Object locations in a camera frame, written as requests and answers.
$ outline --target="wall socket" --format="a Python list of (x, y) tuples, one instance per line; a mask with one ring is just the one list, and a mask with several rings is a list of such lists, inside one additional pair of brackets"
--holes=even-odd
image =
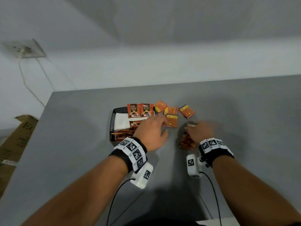
[(45, 53), (38, 42), (32, 40), (16, 40), (2, 42), (2, 45), (16, 58), (19, 58), (22, 50), (24, 53), (21, 58), (41, 58), (45, 57)]

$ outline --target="cardboard box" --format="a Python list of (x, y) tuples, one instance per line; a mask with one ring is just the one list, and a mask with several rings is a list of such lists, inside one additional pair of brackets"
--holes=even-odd
[(16, 119), (21, 124), (0, 146), (0, 198), (38, 122), (30, 115), (21, 115)]

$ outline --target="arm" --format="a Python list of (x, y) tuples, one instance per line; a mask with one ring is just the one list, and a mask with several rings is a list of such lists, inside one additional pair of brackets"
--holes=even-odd
[[(204, 121), (186, 130), (197, 143), (214, 137), (212, 127)], [(212, 168), (225, 200), (240, 225), (286, 226), (301, 222), (301, 215), (285, 198), (235, 159), (219, 156), (213, 160)]]
[[(167, 140), (167, 130), (161, 133), (161, 125), (166, 122), (164, 116), (150, 117), (141, 122), (134, 136), (148, 151), (154, 151)], [(43, 205), (22, 226), (94, 225), (127, 173), (123, 159), (109, 156)]]

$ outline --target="gray table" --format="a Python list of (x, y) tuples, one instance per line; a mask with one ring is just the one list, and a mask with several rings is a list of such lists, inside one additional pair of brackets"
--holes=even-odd
[[(43, 203), (83, 175), (112, 151), (109, 124), (114, 108), (127, 103), (188, 104), (197, 115), (215, 121), (217, 135), (237, 160), (301, 209), (301, 76), (183, 83), (55, 92), (34, 131), (0, 202), (0, 225), (19, 225)], [(186, 119), (179, 115), (179, 124)], [(137, 217), (213, 218), (217, 207), (206, 177), (186, 172), (187, 152), (179, 150), (177, 129), (167, 143), (149, 154), (155, 166), (145, 190), (130, 183), (117, 195), (110, 222)], [(212, 170), (204, 171), (217, 190), (222, 217), (232, 216)], [(103, 225), (107, 210), (98, 221)]]

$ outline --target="wristband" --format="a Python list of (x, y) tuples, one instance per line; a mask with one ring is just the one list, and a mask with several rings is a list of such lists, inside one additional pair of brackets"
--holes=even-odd
[(212, 167), (213, 161), (219, 156), (230, 156), (234, 158), (233, 153), (224, 144), (222, 140), (216, 138), (204, 139), (198, 147), (201, 152), (201, 160), (206, 161)]
[(127, 137), (114, 148), (110, 155), (122, 158), (128, 171), (133, 170), (136, 174), (147, 161), (146, 152), (146, 147), (138, 138)]

